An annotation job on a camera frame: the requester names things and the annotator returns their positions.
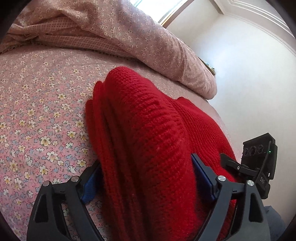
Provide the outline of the red knit cardigan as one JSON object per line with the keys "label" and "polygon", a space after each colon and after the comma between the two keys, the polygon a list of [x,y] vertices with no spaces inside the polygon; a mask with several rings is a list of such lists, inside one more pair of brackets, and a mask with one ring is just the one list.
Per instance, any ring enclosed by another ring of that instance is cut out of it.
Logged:
{"label": "red knit cardigan", "polygon": [[217,123],[126,67],[97,82],[86,102],[88,135],[103,174],[103,211],[113,240],[192,240],[210,205],[191,154],[218,175],[234,152]]}

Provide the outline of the wooden bay window shelf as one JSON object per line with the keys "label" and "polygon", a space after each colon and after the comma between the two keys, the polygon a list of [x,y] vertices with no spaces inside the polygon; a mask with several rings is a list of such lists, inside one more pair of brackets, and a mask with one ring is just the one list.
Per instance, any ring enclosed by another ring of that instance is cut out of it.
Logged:
{"label": "wooden bay window shelf", "polygon": [[199,58],[201,62],[206,66],[206,68],[211,72],[213,76],[216,76],[215,68],[209,66],[208,63],[204,62],[201,58]]}

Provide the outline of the wooden framed window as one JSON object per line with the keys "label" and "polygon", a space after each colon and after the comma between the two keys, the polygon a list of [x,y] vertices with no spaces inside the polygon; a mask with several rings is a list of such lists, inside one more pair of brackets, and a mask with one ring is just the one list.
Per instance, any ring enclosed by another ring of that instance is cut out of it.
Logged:
{"label": "wooden framed window", "polygon": [[193,0],[130,0],[130,2],[166,28]]}

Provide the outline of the pink floral duvet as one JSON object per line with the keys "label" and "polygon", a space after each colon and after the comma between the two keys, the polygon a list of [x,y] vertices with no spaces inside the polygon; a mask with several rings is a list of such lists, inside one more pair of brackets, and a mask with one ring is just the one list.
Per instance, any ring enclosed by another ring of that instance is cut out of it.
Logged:
{"label": "pink floral duvet", "polygon": [[194,51],[129,1],[1,1],[1,52],[31,41],[135,58],[205,99],[217,94]]}

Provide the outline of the pink floral bed sheet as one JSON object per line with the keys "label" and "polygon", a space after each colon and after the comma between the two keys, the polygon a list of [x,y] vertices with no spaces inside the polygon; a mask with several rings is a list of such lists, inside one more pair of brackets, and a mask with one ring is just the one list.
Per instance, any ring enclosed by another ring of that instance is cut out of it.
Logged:
{"label": "pink floral bed sheet", "polygon": [[208,101],[135,59],[42,45],[1,54],[1,213],[20,240],[42,183],[66,182],[94,162],[85,104],[95,83],[118,66],[190,100],[227,132]]}

